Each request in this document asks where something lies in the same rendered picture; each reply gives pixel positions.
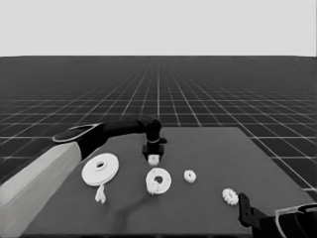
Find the white round carrier with pins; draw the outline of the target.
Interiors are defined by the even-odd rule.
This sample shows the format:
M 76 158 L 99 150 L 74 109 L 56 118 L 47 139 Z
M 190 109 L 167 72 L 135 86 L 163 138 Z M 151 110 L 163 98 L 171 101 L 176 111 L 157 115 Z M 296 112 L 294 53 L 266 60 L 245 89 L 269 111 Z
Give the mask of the white round carrier with pins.
M 146 185 L 152 181 L 157 181 L 159 183 L 158 194 L 163 194 L 167 192 L 171 186 L 171 175 L 165 169 L 153 168 L 146 176 Z

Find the large thick white disc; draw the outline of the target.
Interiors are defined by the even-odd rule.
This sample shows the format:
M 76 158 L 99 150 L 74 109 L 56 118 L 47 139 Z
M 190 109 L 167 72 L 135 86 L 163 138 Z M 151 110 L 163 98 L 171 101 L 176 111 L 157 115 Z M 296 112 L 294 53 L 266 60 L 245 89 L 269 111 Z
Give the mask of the large thick white disc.
M 119 160 L 111 153 L 103 153 L 90 159 L 81 171 L 83 181 L 99 186 L 110 181 L 119 170 Z

